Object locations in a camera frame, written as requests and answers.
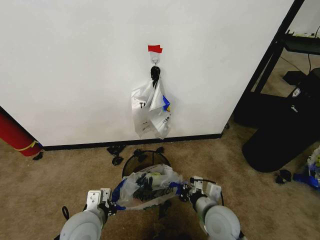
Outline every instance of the white plastic bag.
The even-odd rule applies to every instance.
[[[152,81],[131,92],[132,117],[135,132],[139,137],[152,130],[148,113],[154,93]]]
[[[156,138],[164,139],[171,127],[170,102],[161,92],[160,81],[131,92],[131,107],[135,132],[141,137],[153,131]]]
[[[179,185],[182,182],[182,176],[168,165],[153,165],[124,177],[114,190],[112,201],[116,202],[121,210],[146,209],[173,198],[178,187],[172,187],[172,183]]]

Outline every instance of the black baseboard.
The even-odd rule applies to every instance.
[[[86,143],[86,144],[44,146],[43,149],[46,151],[91,149],[91,148],[109,147],[114,145],[157,144],[157,143],[180,142],[180,141],[202,140],[202,139],[219,139],[221,138],[221,136],[222,136],[222,133],[218,133],[218,134],[206,134],[206,135],[196,135],[196,136],[168,137],[165,139],[153,138],[153,139],[130,140],[130,141],[110,141],[110,142],[97,142],[97,143]]]

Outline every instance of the trash bag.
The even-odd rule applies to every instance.
[[[160,68],[153,66],[153,81],[131,92],[134,128],[139,137],[152,131],[156,138],[164,139],[171,127],[170,102],[162,94],[159,75]]]
[[[293,180],[303,182],[320,191],[320,146],[307,159],[307,163],[293,175]]]
[[[147,167],[123,177],[111,200],[118,210],[142,210],[181,194],[183,177],[165,164]]]

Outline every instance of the beige carpet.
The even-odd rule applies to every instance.
[[[305,64],[304,56],[297,56],[289,57]],[[289,92],[280,79],[289,67],[278,63],[264,91],[278,90],[279,85]],[[122,168],[136,148],[155,150],[159,146],[164,147],[173,169],[186,179],[197,175],[222,186],[225,205],[238,216],[249,240],[319,239],[320,192],[299,182],[278,185],[273,173],[252,169],[241,147],[254,131],[231,120],[221,139],[128,146],[121,153],[125,160],[118,166],[112,165],[106,148],[47,151],[43,159],[33,161],[0,141],[0,239],[53,239],[65,223],[63,205],[71,215],[80,212],[88,190],[117,186]],[[285,168],[295,172],[318,145]],[[165,226],[169,236],[184,232],[193,240],[206,239],[189,203],[173,199],[166,217],[158,220],[158,213],[158,208],[118,212],[109,218],[101,239],[149,240],[160,226]]]

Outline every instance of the mesh trash can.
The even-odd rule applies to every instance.
[[[320,68],[287,97],[286,107],[243,145],[247,162],[260,172],[279,170],[320,137]]]
[[[122,178],[157,164],[165,164],[170,167],[168,159],[161,153],[151,150],[136,150],[133,156],[126,161],[122,170]]]

